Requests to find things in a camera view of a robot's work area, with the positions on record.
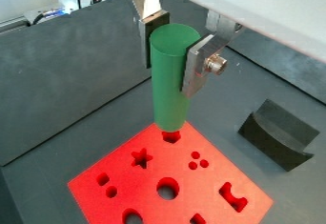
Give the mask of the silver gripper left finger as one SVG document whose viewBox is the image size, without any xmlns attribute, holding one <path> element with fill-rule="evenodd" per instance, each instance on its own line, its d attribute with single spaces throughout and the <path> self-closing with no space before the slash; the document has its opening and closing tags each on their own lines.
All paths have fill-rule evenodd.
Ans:
<svg viewBox="0 0 326 224">
<path fill-rule="evenodd" d="M 170 13 L 161 6 L 161 0 L 130 0 L 136 9 L 136 20 L 141 33 L 142 57 L 145 66 L 150 64 L 150 34 L 161 26 L 170 23 Z"/>
</svg>

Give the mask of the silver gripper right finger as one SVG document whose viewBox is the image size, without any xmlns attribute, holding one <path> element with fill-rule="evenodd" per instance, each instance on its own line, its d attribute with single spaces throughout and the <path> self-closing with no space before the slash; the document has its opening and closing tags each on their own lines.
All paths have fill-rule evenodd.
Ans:
<svg viewBox="0 0 326 224">
<path fill-rule="evenodd" d="M 222 50 L 244 31 L 241 24 L 213 10 L 208 12 L 206 28 L 212 34 L 205 36 L 188 51 L 181 89 L 188 98 L 205 86 L 210 73 L 220 75 L 225 71 L 228 59 L 221 56 Z"/>
</svg>

